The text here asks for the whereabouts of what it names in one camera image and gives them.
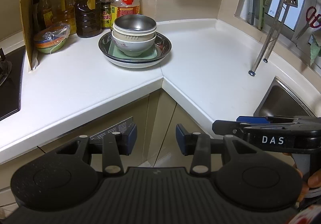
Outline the person right hand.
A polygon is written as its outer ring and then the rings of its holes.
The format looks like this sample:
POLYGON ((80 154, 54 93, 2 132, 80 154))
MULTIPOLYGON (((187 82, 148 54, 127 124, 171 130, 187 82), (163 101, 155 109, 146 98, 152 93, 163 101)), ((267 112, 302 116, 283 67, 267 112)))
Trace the person right hand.
POLYGON ((291 154, 294 167, 303 180, 302 189, 297 200, 297 206, 301 209, 312 204, 320 204, 320 156, 313 154, 291 154))

